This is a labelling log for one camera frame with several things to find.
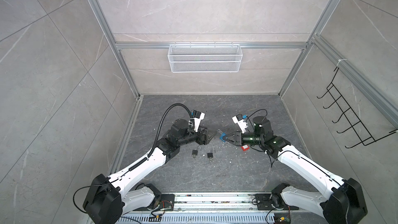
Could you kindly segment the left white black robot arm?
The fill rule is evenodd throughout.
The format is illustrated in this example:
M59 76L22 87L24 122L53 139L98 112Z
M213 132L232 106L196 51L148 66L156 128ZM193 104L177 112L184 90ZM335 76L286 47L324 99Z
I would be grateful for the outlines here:
M149 173L174 158L182 145L207 145L216 134L217 131L202 126L191 129L184 119L176 120L155 142L154 150L148 151L119 172L95 177L83 202L84 212L96 224L114 224L130 211L154 206L161 196L155 186L147 185L139 190L132 188Z

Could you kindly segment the blue padlock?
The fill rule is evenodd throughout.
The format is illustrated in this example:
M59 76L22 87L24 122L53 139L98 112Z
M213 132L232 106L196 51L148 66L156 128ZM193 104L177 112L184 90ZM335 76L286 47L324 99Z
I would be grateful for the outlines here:
M226 134L225 134L223 131L221 131L220 129L218 129L218 133L220 134L219 139L220 139L223 143L225 143L226 141L224 140L224 137L226 136Z

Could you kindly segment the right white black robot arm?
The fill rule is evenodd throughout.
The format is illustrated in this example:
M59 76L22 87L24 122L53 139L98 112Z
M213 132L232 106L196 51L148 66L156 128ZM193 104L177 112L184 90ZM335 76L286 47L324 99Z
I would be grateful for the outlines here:
M254 118L251 132L247 130L247 119L242 115L233 117L240 130L223 133L221 140L239 147L259 146L271 162L279 161L290 167L317 189L317 192L309 192L282 183L269 197L272 209L295 206L323 217L330 224L357 224L368 214L362 187L355 179L335 175L299 152L286 139L276 136L265 116Z

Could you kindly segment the red padlock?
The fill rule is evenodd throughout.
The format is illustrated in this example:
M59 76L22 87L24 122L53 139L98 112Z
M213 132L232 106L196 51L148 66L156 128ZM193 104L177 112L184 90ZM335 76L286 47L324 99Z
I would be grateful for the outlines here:
M247 151L250 147L248 145L244 145L241 147L243 151Z

